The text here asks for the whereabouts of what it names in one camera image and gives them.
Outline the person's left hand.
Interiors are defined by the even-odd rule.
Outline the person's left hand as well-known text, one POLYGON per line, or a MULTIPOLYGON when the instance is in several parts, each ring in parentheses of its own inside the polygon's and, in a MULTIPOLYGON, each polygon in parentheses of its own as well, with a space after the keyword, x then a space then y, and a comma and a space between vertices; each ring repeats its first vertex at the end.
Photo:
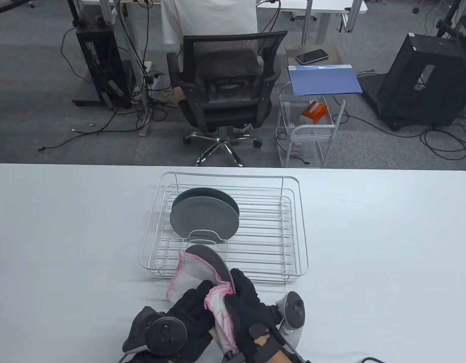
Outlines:
POLYGON ((186 343, 172 356, 171 361, 194 363, 212 342, 210 330, 215 327, 215 318, 212 312, 205 308, 204 301, 214 286, 209 280, 202 281, 197 288, 186 291, 167 311, 166 316, 183 322, 187 331, 186 343))

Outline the person's right hand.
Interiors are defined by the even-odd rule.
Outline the person's right hand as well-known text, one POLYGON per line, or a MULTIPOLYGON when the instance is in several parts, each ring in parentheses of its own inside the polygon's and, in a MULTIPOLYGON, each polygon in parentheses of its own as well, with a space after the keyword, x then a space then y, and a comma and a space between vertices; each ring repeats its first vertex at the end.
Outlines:
POLYGON ((226 295, 224 302, 231 316, 234 341, 247 363, 266 363, 280 352, 285 339, 251 280, 237 268, 231 269, 231 277, 235 294, 226 295))

